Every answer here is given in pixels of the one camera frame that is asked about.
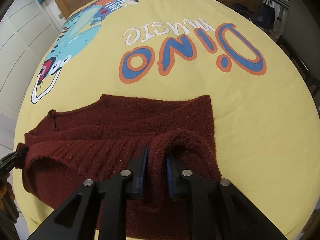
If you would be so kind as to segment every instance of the black bag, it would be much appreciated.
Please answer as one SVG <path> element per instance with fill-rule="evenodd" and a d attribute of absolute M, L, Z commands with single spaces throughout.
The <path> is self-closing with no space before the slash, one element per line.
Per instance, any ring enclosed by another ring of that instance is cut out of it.
<path fill-rule="evenodd" d="M 257 17 L 257 24 L 260 27 L 269 30 L 273 28 L 275 19 L 275 9 L 272 7 L 271 1 L 266 0 L 263 4 L 260 5 L 259 14 Z"/>

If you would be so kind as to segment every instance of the cartoon dinosaur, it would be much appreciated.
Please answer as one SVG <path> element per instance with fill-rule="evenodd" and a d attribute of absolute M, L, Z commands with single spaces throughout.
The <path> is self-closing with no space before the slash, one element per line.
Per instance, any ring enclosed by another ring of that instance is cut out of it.
<path fill-rule="evenodd" d="M 137 3 L 139 0 L 98 0 L 68 18 L 36 78 L 31 94 L 33 104 L 51 91 L 63 66 L 91 42 L 101 28 L 100 23 L 109 14 L 122 8 L 126 2 Z M 54 75 L 51 84 L 37 95 L 37 88 L 50 75 Z"/>

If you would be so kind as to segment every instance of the maroon sweater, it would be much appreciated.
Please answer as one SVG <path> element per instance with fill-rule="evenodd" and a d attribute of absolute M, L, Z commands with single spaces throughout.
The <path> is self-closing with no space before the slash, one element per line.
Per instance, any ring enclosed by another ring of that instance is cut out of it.
<path fill-rule="evenodd" d="M 176 157 L 185 168 L 219 180 L 213 131 L 209 96 L 172 102 L 103 95 L 81 109 L 51 110 L 25 134 L 30 150 L 23 167 L 23 185 L 55 209 L 85 179 L 110 178 L 148 145 L 146 193 L 142 201 L 128 202 L 126 234 L 143 239 L 186 239 L 183 205 L 168 199 L 165 156 L 169 149 L 180 146 Z"/>

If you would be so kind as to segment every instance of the cartoon eye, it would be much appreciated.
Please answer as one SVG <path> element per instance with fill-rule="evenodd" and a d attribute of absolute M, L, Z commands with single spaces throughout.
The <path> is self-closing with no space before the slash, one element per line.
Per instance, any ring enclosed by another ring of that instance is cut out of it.
<path fill-rule="evenodd" d="M 53 66 L 51 67 L 51 69 L 49 70 L 49 75 L 52 75 L 54 74 L 58 69 L 59 69 L 59 66 L 60 66 L 60 63 L 61 63 L 61 60 L 55 62 L 53 64 Z"/>
<path fill-rule="evenodd" d="M 71 58 L 72 56 L 68 55 L 64 60 L 62 60 L 60 67 L 63 67 Z"/>

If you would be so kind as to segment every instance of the bed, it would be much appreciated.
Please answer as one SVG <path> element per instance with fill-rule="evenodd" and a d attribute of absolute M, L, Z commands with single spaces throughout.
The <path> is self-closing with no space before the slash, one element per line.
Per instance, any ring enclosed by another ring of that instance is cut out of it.
<path fill-rule="evenodd" d="M 319 198 L 320 125 L 284 52 L 214 0 L 79 1 L 57 0 L 70 17 L 28 87 L 15 147 L 50 109 L 78 109 L 102 94 L 210 95 L 223 177 L 294 240 Z M 170 39 L 183 49 L 166 52 Z M 13 180 L 32 232 L 52 209 L 24 190 L 20 170 Z"/>

